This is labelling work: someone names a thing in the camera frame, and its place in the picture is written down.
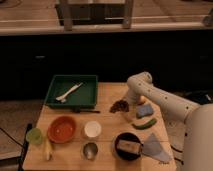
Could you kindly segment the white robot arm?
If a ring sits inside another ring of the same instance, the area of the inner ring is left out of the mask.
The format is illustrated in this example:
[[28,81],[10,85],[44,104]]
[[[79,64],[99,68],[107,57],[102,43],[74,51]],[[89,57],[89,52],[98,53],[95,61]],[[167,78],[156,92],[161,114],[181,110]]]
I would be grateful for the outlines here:
[[186,125],[181,171],[213,171],[213,103],[200,105],[159,89],[149,72],[130,76],[127,85],[130,105],[145,96]]

